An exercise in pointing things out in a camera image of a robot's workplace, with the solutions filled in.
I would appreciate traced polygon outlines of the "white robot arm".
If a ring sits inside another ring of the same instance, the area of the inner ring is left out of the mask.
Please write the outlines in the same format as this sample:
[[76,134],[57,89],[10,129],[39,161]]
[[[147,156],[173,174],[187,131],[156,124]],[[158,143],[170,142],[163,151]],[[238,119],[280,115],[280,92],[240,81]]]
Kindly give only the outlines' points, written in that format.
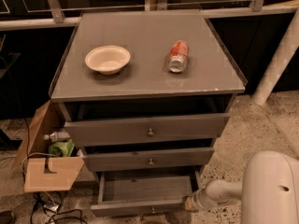
[[188,211],[241,202],[240,224],[299,224],[299,160],[276,151],[250,158],[237,183],[210,180],[185,201]]

